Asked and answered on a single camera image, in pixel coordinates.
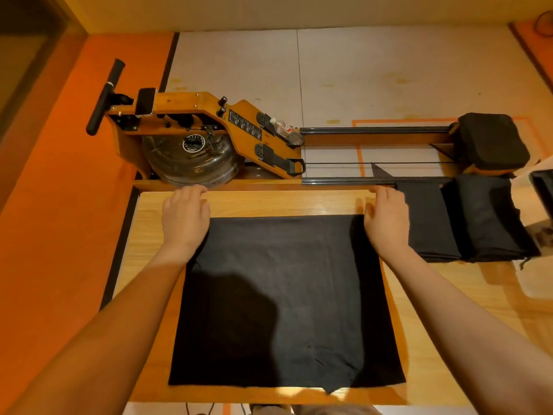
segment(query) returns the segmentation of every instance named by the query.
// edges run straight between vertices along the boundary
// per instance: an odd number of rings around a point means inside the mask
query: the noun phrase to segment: table
[[[162,202],[171,192],[141,194],[130,230],[119,292],[162,244]],[[212,217],[361,214],[367,190],[210,191]],[[553,301],[526,297],[510,262],[432,264],[476,303],[553,354]],[[173,344],[183,291],[182,274],[130,398],[138,402],[371,403],[374,405],[467,405],[468,400],[441,360],[399,281],[389,268],[383,276],[405,384],[342,388],[331,395],[301,387],[259,388],[169,386]]]

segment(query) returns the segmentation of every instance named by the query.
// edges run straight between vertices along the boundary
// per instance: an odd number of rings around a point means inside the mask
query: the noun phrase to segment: person's right arm
[[[390,267],[447,367],[481,415],[553,414],[553,359],[443,278],[409,247],[403,193],[377,187],[370,242]]]

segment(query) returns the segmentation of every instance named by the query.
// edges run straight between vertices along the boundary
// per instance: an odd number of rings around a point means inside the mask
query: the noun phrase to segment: forearm
[[[8,414],[121,413],[184,268],[173,256],[160,249],[47,365]]]
[[[411,248],[385,261],[480,413],[553,413],[549,355],[470,300]]]

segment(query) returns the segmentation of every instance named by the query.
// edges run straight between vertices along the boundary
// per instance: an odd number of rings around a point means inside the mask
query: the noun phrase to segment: round dial
[[[206,140],[199,134],[192,134],[183,139],[183,148],[189,153],[197,153],[206,145]]]

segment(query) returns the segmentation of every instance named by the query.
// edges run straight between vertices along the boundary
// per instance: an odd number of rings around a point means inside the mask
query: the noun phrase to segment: person's left hand
[[[163,249],[173,260],[188,262],[204,240],[209,229],[210,206],[202,203],[207,188],[186,186],[163,202]]]

